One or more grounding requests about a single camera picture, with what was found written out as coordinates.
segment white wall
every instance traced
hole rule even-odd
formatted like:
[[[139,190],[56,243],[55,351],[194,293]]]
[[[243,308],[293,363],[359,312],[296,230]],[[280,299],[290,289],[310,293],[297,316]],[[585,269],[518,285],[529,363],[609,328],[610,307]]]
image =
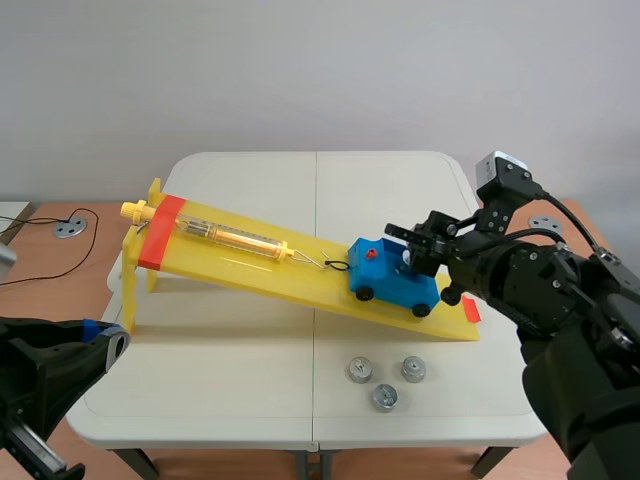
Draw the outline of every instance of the white wall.
[[[640,265],[638,5],[4,0],[0,198],[137,198],[200,151],[428,149],[471,172],[501,149]]]

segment blue car body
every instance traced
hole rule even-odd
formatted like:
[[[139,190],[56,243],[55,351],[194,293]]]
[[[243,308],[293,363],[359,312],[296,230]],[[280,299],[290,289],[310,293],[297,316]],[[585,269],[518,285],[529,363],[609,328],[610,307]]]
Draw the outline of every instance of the blue car body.
[[[386,238],[359,238],[349,249],[349,290],[369,287],[378,300],[409,309],[427,305],[432,310],[440,301],[436,281],[409,271],[402,258],[406,248]]]

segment table leg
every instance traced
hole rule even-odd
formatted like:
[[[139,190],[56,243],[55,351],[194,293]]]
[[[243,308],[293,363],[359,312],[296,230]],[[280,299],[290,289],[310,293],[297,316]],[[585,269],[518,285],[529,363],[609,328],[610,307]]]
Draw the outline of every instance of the table leg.
[[[296,461],[296,478],[298,480],[309,479],[309,452],[306,450],[289,450]]]
[[[333,469],[333,455],[339,452],[340,450],[320,451],[320,480],[331,480],[331,471]]]
[[[484,478],[515,447],[489,447],[471,469],[477,478]]]
[[[158,471],[146,453],[139,448],[126,448],[112,450],[124,463],[129,465],[143,480],[157,480]]]

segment wooden floor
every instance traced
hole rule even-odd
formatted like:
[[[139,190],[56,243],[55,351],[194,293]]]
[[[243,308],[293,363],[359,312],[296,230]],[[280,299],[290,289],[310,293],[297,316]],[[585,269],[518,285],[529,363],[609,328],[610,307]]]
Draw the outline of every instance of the wooden floor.
[[[87,480],[139,480],[114,453],[93,448],[66,421],[49,444],[69,465],[82,462]],[[479,448],[398,448],[350,450],[335,456],[334,480],[473,480],[469,469]],[[161,480],[296,480],[293,456],[269,450],[150,450]],[[563,480],[568,463],[550,437],[513,451],[487,480]],[[28,476],[0,452],[0,478]]]

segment black cable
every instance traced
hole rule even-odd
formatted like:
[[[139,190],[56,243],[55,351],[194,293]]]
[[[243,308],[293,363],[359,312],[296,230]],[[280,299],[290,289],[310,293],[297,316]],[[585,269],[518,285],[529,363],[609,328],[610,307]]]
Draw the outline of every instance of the black cable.
[[[582,224],[582,222],[578,219],[578,217],[576,217],[571,212],[571,210],[569,210],[567,207],[565,207],[564,204],[560,200],[555,198],[549,192],[544,192],[543,198],[547,202],[549,202],[551,205],[556,207],[558,210],[560,210],[563,213],[563,215],[565,217],[567,217],[571,221],[571,223],[573,223],[575,225],[575,227],[578,229],[580,234],[585,238],[585,240],[587,241],[587,243],[589,244],[589,246],[591,247],[591,249],[594,252],[599,248],[598,242],[596,242],[595,238],[593,238],[593,236],[589,233],[589,230],[587,230],[587,227],[585,227]]]
[[[96,238],[98,236],[98,223],[100,222],[100,216],[94,212],[93,210],[89,209],[89,208],[76,208],[73,212],[71,212],[71,215],[69,215],[69,218],[67,218],[66,220],[60,220],[61,222],[65,222],[65,223],[69,223],[71,220],[71,217],[73,217],[73,215],[76,212],[89,212],[92,213],[95,217],[96,217],[96,226],[93,229],[93,238],[91,239],[91,245],[89,246],[89,250],[87,250],[87,253],[85,254],[85,256],[82,258],[82,260],[80,260],[80,262],[78,262],[74,267],[70,268],[69,270],[67,270],[66,272],[60,273],[58,275],[46,275],[46,276],[42,276],[42,277],[30,277],[30,278],[23,278],[21,280],[13,280],[11,282],[4,282],[4,283],[0,283],[0,286],[5,286],[5,285],[13,285],[15,283],[22,283],[22,282],[30,282],[32,280],[53,280],[55,278],[60,278],[60,277],[64,277],[65,275],[68,275],[69,273],[73,272],[74,270],[80,268],[80,266],[87,260],[87,258],[89,258],[89,255],[91,255],[91,252],[93,251],[93,247],[96,244]]]
[[[69,223],[69,220],[64,220],[61,218],[52,218],[52,217],[38,217],[38,218],[30,218],[29,220],[20,220],[17,218],[5,217],[4,215],[0,215],[0,219],[11,220],[12,222],[18,222],[16,225],[11,225],[10,227],[7,227],[4,230],[2,230],[0,232],[0,235],[2,235],[5,232],[8,232],[9,230],[13,230],[14,228],[22,227],[24,225],[48,225],[50,223],[61,223],[61,222]]]
[[[472,248],[471,250],[467,250],[466,252],[454,252],[453,255],[458,258],[472,257],[473,255],[477,255],[478,253],[482,253],[491,248],[499,247],[500,245],[510,242],[511,240],[516,240],[522,237],[529,237],[531,235],[542,235],[544,237],[549,237],[555,242],[566,243],[564,241],[564,238],[562,238],[562,235],[551,230],[546,230],[544,228],[528,228],[526,230],[520,230],[519,232],[509,233],[504,237],[501,237],[492,242],[485,243],[484,245],[481,245],[479,247]]]

